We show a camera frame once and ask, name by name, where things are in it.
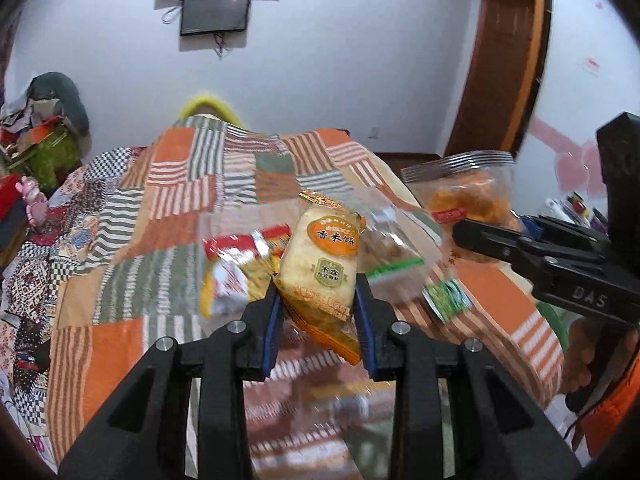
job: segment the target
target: pink toy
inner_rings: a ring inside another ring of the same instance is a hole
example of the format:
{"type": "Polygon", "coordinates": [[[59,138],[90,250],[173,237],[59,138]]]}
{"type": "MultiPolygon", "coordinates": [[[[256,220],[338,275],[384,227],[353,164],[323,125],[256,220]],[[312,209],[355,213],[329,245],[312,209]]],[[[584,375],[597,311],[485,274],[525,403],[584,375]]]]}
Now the pink toy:
{"type": "Polygon", "coordinates": [[[49,209],[47,197],[40,191],[38,181],[30,176],[24,176],[21,182],[16,182],[15,189],[22,194],[22,199],[27,203],[29,225],[38,230],[47,219],[49,209]]]}

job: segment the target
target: brown door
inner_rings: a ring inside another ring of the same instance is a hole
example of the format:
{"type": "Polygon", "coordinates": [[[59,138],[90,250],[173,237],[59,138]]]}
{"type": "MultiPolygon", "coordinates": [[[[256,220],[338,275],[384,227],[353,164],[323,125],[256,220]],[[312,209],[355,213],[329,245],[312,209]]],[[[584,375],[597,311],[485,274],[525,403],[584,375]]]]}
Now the brown door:
{"type": "Polygon", "coordinates": [[[500,150],[529,59],[534,0],[482,0],[476,44],[446,155],[500,150]]]}

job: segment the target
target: pile of clothes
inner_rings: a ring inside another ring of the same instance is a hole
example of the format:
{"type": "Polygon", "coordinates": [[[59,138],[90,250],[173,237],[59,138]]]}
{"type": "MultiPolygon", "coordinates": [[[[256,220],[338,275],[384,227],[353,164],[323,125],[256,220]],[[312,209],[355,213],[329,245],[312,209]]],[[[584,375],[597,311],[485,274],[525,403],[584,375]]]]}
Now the pile of clothes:
{"type": "Polygon", "coordinates": [[[89,120],[76,85],[62,73],[34,78],[0,109],[0,151],[6,171],[34,176],[52,193],[80,166],[78,142],[89,120]]]}

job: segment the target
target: monitor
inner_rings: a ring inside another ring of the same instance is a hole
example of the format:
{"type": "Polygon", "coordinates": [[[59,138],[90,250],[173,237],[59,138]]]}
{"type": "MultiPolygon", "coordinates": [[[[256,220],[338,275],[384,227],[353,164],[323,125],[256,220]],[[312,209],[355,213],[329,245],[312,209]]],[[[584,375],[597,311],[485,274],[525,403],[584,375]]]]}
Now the monitor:
{"type": "Polygon", "coordinates": [[[180,35],[245,30],[250,0],[183,0],[180,35]]]}

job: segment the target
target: green basket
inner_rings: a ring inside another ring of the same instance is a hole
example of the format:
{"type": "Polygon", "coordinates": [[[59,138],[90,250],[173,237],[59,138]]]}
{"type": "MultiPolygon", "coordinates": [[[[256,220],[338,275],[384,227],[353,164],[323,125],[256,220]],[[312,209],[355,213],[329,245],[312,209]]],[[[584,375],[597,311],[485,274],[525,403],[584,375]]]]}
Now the green basket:
{"type": "Polygon", "coordinates": [[[66,126],[59,124],[45,139],[14,159],[9,170],[32,176],[49,196],[81,164],[75,140],[66,126]]]}

